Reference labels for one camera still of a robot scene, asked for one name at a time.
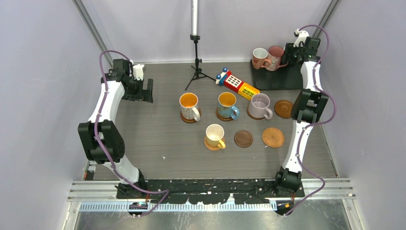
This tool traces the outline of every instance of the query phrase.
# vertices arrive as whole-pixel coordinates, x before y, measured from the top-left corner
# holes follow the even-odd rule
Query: tripod
[[[196,59],[194,60],[194,65],[192,68],[194,69],[194,75],[190,80],[188,86],[186,86],[185,91],[188,89],[189,85],[192,81],[202,79],[202,78],[210,78],[215,81],[214,78],[207,76],[206,74],[202,73],[202,69],[199,68],[199,63],[202,62],[201,59],[197,57],[197,43],[200,40],[200,36],[197,35],[197,14],[198,14],[198,6],[199,0],[192,0],[192,32],[191,32],[191,40],[194,42],[194,51],[196,54]]]
[[[196,53],[196,59],[194,60],[195,66],[191,66],[191,67],[194,69],[194,75],[193,75],[192,79],[190,80],[188,86],[186,86],[185,91],[188,89],[189,85],[190,85],[191,82],[194,81],[194,80],[198,80],[198,79],[202,79],[202,78],[210,78],[210,79],[212,79],[212,80],[215,81],[214,78],[212,78],[212,77],[210,77],[210,76],[207,76],[206,74],[202,73],[202,69],[199,68],[199,63],[202,62],[202,60],[197,57],[197,42],[198,42],[199,39],[200,39],[200,36],[196,36],[196,38],[195,38],[195,40],[194,40],[194,50],[195,50],[195,53]]]

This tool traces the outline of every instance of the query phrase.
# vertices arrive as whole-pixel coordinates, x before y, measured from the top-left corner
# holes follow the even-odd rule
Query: cable
[[[317,27],[317,28],[319,28],[320,30],[322,30],[322,31],[324,32],[324,34],[326,35],[326,38],[327,38],[327,47],[326,47],[326,50],[324,51],[324,53],[323,53],[323,55],[321,56],[321,58],[320,58],[320,59],[316,62],[316,64],[313,66],[313,82],[316,83],[316,67],[317,67],[318,64],[320,64],[321,60],[324,59],[324,57],[326,56],[326,53],[327,53],[328,48],[329,48],[329,46],[330,46],[330,43],[329,43],[330,38],[329,38],[329,36],[328,36],[328,33],[327,33],[321,26],[315,25],[315,24],[306,25],[306,26],[300,28],[299,31],[301,31],[301,30],[303,30],[303,29],[305,29],[305,28],[307,28],[307,27]],[[312,193],[308,194],[307,196],[305,196],[297,205],[295,205],[291,210],[289,210],[286,214],[284,214],[285,217],[286,217],[287,215],[289,215],[291,212],[293,212],[293,210],[294,210],[295,208],[297,208],[299,205],[301,205],[301,204],[302,204],[305,200],[307,200],[309,197],[311,197],[311,196],[314,195],[315,193],[318,193],[320,190],[322,190],[322,189],[324,188],[324,186],[326,185],[326,181],[323,180],[323,178],[321,178],[321,177],[318,176],[316,173],[312,172],[310,169],[306,168],[306,167],[303,165],[302,161],[300,160],[300,155],[299,155],[300,142],[302,141],[302,137],[303,137],[303,134],[305,133],[305,130],[306,130],[307,128],[311,127],[311,126],[327,124],[328,122],[330,122],[331,120],[333,120],[333,118],[336,116],[336,112],[337,112],[336,102],[334,101],[334,98],[333,98],[329,93],[327,93],[327,92],[325,92],[324,90],[320,89],[317,85],[315,85],[315,88],[316,88],[317,90],[319,90],[321,93],[324,93],[325,95],[327,95],[327,96],[331,99],[331,101],[332,101],[332,103],[333,103],[333,115],[332,115],[327,121],[309,124],[309,125],[307,125],[306,127],[304,127],[303,131],[302,131],[301,134],[300,134],[299,142],[297,143],[296,157],[297,157],[297,161],[299,162],[300,166],[301,166],[304,170],[306,170],[308,173],[312,174],[314,177],[316,177],[316,178],[319,179],[321,182],[323,182],[323,184],[321,185],[320,188],[318,188],[318,189],[315,190],[314,192],[312,192]]]
[[[104,83],[105,83],[105,84],[104,84],[104,86],[105,86],[105,89],[104,89],[105,92],[104,92],[103,99],[102,99],[102,101],[101,101],[101,103],[100,103],[100,108],[99,108],[98,113],[97,113],[97,115],[96,115],[96,121],[94,122],[94,136],[96,137],[97,143],[100,145],[100,147],[101,147],[101,149],[103,150],[104,154],[106,154],[106,157],[109,159],[109,162],[112,164],[113,172],[114,172],[114,174],[115,174],[118,178],[120,178],[121,180],[123,180],[123,181],[125,181],[126,183],[128,183],[129,185],[131,185],[134,189],[136,189],[136,190],[138,190],[138,191],[140,191],[140,192],[143,192],[143,193],[147,193],[147,194],[161,194],[161,193],[165,193],[165,194],[163,195],[163,197],[158,201],[158,203],[157,203],[152,209],[150,209],[148,212],[144,212],[142,215],[140,215],[140,217],[143,217],[143,216],[146,216],[146,215],[150,214],[155,208],[158,207],[158,205],[160,205],[160,204],[162,203],[162,201],[168,196],[169,190],[166,189],[166,190],[163,190],[163,191],[156,191],[156,192],[147,191],[147,190],[144,190],[144,189],[142,189],[142,188],[139,188],[139,187],[135,186],[135,185],[134,185],[133,183],[131,183],[127,178],[124,178],[123,176],[121,176],[121,175],[117,172],[117,170],[116,170],[115,163],[114,163],[114,161],[113,161],[111,155],[109,154],[108,150],[106,149],[106,147],[105,147],[104,144],[102,143],[102,140],[100,140],[100,136],[99,136],[99,131],[98,131],[98,128],[97,128],[97,124],[99,123],[99,118],[100,118],[100,115],[101,115],[101,113],[102,113],[102,109],[103,109],[103,106],[104,106],[104,103],[105,103],[105,101],[106,101],[107,94],[108,94],[107,79],[106,79],[106,76],[104,75],[103,63],[102,63],[101,60],[102,60],[103,54],[108,53],[108,52],[112,52],[112,53],[119,54],[119,55],[123,56],[125,59],[127,59],[128,61],[130,61],[130,59],[129,59],[126,55],[124,55],[124,54],[122,54],[122,53],[120,53],[120,52],[118,52],[118,51],[115,51],[115,50],[106,50],[106,51],[101,52],[100,55],[99,55],[99,65],[100,65],[100,70],[101,70],[101,73],[102,73],[102,75],[103,75],[103,80],[104,80]]]

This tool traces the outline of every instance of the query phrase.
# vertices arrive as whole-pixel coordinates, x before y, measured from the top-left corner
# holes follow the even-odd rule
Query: round coaster
[[[248,131],[240,130],[234,135],[234,142],[242,148],[250,146],[252,141],[252,135]]]
[[[216,146],[216,147],[210,146],[209,143],[207,143],[206,137],[204,137],[204,145],[206,146],[206,148],[208,148],[208,149],[211,150],[211,151],[217,151],[217,150],[220,150],[220,149],[221,149],[221,148],[218,147],[218,146]]]
[[[200,113],[200,117],[201,117],[202,116],[202,111],[200,110],[200,108],[199,108],[199,113]],[[184,118],[183,115],[182,115],[182,111],[180,112],[180,118],[182,119],[182,121],[184,121],[186,123],[195,123],[196,122],[195,119],[189,120],[189,119]]]
[[[285,136],[282,131],[277,128],[267,128],[262,133],[264,143],[272,148],[279,148],[285,141]]]
[[[276,115],[287,119],[291,118],[292,106],[292,102],[288,100],[280,100],[275,103],[273,109],[275,110]]]
[[[251,116],[251,114],[249,114],[249,110],[248,110],[248,108],[249,108],[249,105],[247,106],[247,114],[248,114],[248,116],[249,116],[249,117],[251,117],[252,119],[255,119],[255,120],[262,120],[262,119],[264,119],[264,117],[257,118],[257,117],[253,117],[253,116]]]
[[[229,118],[223,118],[223,117],[221,117],[221,116],[218,114],[217,108],[216,108],[216,116],[217,116],[218,119],[220,119],[220,120],[222,120],[222,121],[232,121],[232,120],[233,120],[232,117],[229,117]]]

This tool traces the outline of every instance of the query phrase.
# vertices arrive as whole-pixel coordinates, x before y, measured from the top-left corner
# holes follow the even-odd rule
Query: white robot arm
[[[318,92],[319,90],[315,88],[315,85],[321,89],[320,85],[320,76],[319,76],[319,69],[320,65],[316,67],[316,82],[313,81],[313,67],[315,66],[316,62],[314,61],[306,61],[303,63],[300,72],[303,76],[303,88],[309,89],[312,92]],[[293,132],[292,132],[292,140],[289,145],[288,156],[286,157],[285,161],[282,164],[284,169],[288,168],[290,172],[298,173],[302,171],[302,167],[297,162],[297,144],[299,142],[300,133],[304,130],[306,126],[310,123],[304,121],[297,121],[293,120]],[[299,155],[300,160],[303,161],[303,155],[306,149],[307,139],[309,138],[310,132],[312,131],[313,126],[308,127],[303,134],[300,148],[299,148]]]
[[[307,140],[313,129],[313,126],[309,125],[319,121],[328,101],[328,96],[318,90],[322,89],[319,76],[320,65],[314,68],[319,60],[316,55],[320,39],[310,37],[306,31],[296,30],[294,34],[298,38],[295,43],[286,44],[283,60],[290,64],[302,64],[300,72],[303,77],[303,89],[292,107],[293,132],[288,154],[275,176],[275,193],[282,196],[294,193],[301,187],[302,167],[297,157],[299,156],[300,161],[303,161]]]
[[[133,184],[143,184],[144,179],[140,170],[134,167],[125,156],[124,141],[115,127],[114,122],[119,103],[122,99],[153,102],[153,80],[148,80],[147,90],[142,89],[144,83],[144,69],[144,65],[133,65],[132,61],[115,59],[113,61],[113,68],[105,74],[107,82],[103,82],[102,78],[100,97],[93,114],[87,123],[81,123],[78,127],[80,140],[85,149],[87,158],[90,161],[104,165],[114,172],[112,164],[96,142],[93,133],[93,127],[96,125],[96,116],[99,114],[99,108],[106,92],[105,84],[107,84],[108,93],[102,111],[100,112],[100,120],[97,124],[99,137],[114,161],[116,172]],[[122,178],[120,179],[121,183],[127,184]]]

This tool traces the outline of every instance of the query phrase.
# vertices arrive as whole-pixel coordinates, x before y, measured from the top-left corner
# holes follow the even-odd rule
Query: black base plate
[[[275,71],[265,68],[254,69],[251,61],[252,82],[259,90],[301,90],[303,89],[303,77],[300,73],[301,65],[285,66]]]
[[[191,204],[203,202],[204,204],[225,203],[233,194],[236,204],[265,204],[269,203],[266,197],[281,197],[273,192],[274,180],[267,179],[210,179],[210,180],[147,180],[149,191],[169,189],[168,197],[163,203]],[[304,197],[303,190],[296,193],[296,197]],[[133,199],[129,194],[117,191],[117,199]],[[162,194],[150,194],[149,199],[156,203]]]

